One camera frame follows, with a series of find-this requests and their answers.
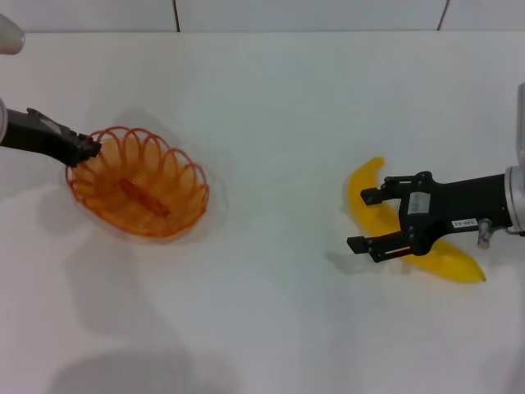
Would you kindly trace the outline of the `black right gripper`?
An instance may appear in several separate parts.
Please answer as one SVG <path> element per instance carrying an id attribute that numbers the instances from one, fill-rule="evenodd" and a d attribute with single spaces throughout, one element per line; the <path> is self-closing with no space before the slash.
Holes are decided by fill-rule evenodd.
<path id="1" fill-rule="evenodd" d="M 434 181 L 430 172 L 387 176 L 380 186 L 362 190 L 360 196 L 366 205 L 401 199 L 401 231 L 347 239 L 355 254 L 368 254 L 375 263 L 428 254 L 441 237 L 479 231 L 484 219 L 492 231 L 509 226 L 503 174 L 452 183 Z"/>

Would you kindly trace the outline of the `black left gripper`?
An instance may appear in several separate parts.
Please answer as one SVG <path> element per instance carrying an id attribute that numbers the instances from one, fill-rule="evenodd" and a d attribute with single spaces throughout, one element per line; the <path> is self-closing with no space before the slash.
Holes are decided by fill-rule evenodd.
<path id="1" fill-rule="evenodd" d="M 6 121 L 2 147 L 40 153 L 68 167 L 95 158 L 102 148 L 93 136 L 77 133 L 33 108 L 26 113 L 7 109 Z"/>

